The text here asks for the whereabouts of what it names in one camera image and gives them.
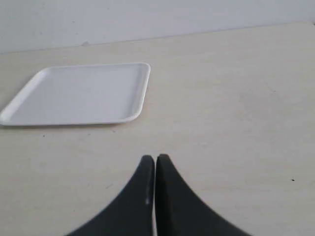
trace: white tray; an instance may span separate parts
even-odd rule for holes
[[[141,113],[149,74],[146,63],[45,68],[4,108],[0,124],[131,121]]]

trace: white wall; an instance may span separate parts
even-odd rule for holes
[[[292,21],[315,0],[0,0],[0,53]]]

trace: light wooden tabletop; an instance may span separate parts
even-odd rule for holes
[[[295,23],[0,55],[0,107],[47,66],[143,61],[140,117],[0,128],[0,235],[61,236],[103,209],[143,154],[254,236],[315,230],[315,27]]]

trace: table surface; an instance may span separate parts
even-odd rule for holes
[[[40,69],[144,61],[140,117],[0,128],[0,235],[64,235],[140,157],[170,154],[192,189],[254,236],[315,229],[315,27],[293,23],[0,55],[0,107]]]

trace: white table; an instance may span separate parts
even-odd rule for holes
[[[135,121],[0,129],[0,235],[68,233],[159,153],[254,236],[314,234],[313,24],[0,55],[0,106],[44,67],[132,61],[152,66]]]

